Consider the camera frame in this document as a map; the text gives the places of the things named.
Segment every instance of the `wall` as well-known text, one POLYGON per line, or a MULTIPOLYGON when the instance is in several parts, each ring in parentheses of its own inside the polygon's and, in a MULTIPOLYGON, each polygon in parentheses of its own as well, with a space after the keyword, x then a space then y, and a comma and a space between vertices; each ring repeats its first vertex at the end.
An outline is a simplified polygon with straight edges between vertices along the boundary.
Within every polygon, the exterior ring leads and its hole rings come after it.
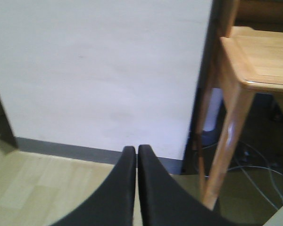
POLYGON ((179 159, 211 0, 0 1, 0 97, 16 137, 179 159))

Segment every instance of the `cable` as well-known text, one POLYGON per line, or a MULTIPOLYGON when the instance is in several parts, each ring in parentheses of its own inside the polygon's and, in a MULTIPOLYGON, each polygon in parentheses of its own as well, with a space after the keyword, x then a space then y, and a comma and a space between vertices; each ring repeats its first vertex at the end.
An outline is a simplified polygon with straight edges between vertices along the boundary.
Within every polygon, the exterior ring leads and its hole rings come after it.
MULTIPOLYGON (((250 146, 249 144, 246 144, 245 142, 242 142, 242 141, 239 141, 241 142, 242 144, 246 145, 247 147, 251 148, 252 150, 254 150, 258 155, 260 155, 262 157, 262 159, 264 160, 265 164, 266 164, 266 167, 262 167, 262 166, 252 166, 252 165, 245 165, 245 166, 242 166, 239 164, 239 162, 237 161, 237 159, 234 157, 236 163, 238 164, 237 167, 232 167, 232 168, 229 168, 228 171, 231 171, 231 170, 234 170, 234 169, 241 169, 243 171, 243 173, 245 174, 245 176, 251 181, 251 183, 254 185, 254 187, 260 192, 260 194, 276 209, 278 210, 278 207, 272 203, 268 198, 267 196, 260 190, 260 188, 257 186, 257 184, 251 179, 251 177, 249 176, 249 174, 244 170, 244 168, 261 168, 261 169, 265 169, 265 170, 268 170, 268 173, 269 173, 269 177, 270 177, 270 180, 271 180, 271 183, 273 185, 273 188, 275 189, 275 191, 278 193, 279 197, 281 198, 282 202, 283 202, 283 194, 280 192, 279 188, 277 187, 276 183, 275 183, 275 178, 273 177, 272 175, 272 172, 275 172, 279 175, 281 175, 283 177, 283 173, 279 172, 279 171, 276 171, 274 169, 272 169, 270 167, 270 164, 268 162, 268 160, 265 158, 265 156, 260 152, 258 151, 257 149, 255 149, 254 147, 250 146)), ((209 145, 209 146, 206 146, 204 147, 203 149, 207 149, 207 148, 210 148, 210 147, 213 147, 217 145, 217 143, 215 144, 212 144, 212 145, 209 145)), ((195 155, 197 154, 197 152, 194 153, 194 156, 193 156, 193 166, 194 166, 194 169, 198 172, 198 167, 196 166, 196 162, 195 162, 195 155)))
POLYGON ((281 198, 281 200, 282 200, 282 203, 283 203, 283 195, 282 195, 282 193, 280 192, 278 186, 277 186, 276 183, 275 183, 275 178, 274 178, 274 176, 273 176, 273 174, 272 174, 272 172, 271 172, 271 168, 270 168, 269 161, 268 161, 268 160, 264 157, 264 155, 263 155, 260 151, 258 151, 256 148, 254 148, 254 147, 252 147, 252 146, 246 144, 246 143, 243 142, 243 141, 240 141, 240 142, 241 142, 242 144, 246 145, 247 147, 253 149, 258 155, 260 155, 260 156, 262 157, 262 159, 264 160, 266 166, 268 167, 268 174, 269 174, 270 180, 271 180, 271 182, 272 182, 272 185, 273 185, 273 187, 274 187, 274 190, 278 193, 278 195, 280 196, 280 198, 281 198))
POLYGON ((279 208, 261 191, 261 189, 258 187, 258 185, 253 181, 253 179, 250 177, 250 175, 245 171, 245 169, 240 165, 236 157, 234 156, 235 162, 240 167, 244 175, 247 177, 247 179, 254 185, 254 187, 257 189, 257 191, 266 199, 266 201, 269 202, 276 210, 279 210, 279 208))
MULTIPOLYGON (((264 169, 264 170, 269 170, 268 167, 264 167, 264 166, 253 166, 253 165, 242 165, 242 166, 234 166, 229 168, 227 171, 231 171, 231 170, 235 170, 235 169, 240 169, 240 168, 259 168, 259 169, 264 169)), ((271 169, 272 172, 277 173, 279 175, 281 175, 283 177, 283 173, 276 171, 274 169, 271 169)))

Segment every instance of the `floor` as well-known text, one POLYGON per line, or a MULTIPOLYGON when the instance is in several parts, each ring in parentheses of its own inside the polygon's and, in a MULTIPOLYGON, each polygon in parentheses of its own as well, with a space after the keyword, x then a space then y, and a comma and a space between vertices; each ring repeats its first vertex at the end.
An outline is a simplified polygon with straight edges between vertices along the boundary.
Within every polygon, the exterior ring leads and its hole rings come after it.
MULTIPOLYGON (((0 226, 46 226, 79 205, 98 187, 113 165, 74 160, 17 150, 5 117, 0 117, 0 226)), ((277 205, 264 169, 249 171, 277 205)), ((191 195, 198 197, 197 175, 172 175, 191 195)), ((283 179, 275 175, 283 192, 283 179)), ((240 171, 228 173, 217 211, 240 225, 263 225, 274 213, 240 171)), ((142 219, 138 196, 134 226, 142 219)))

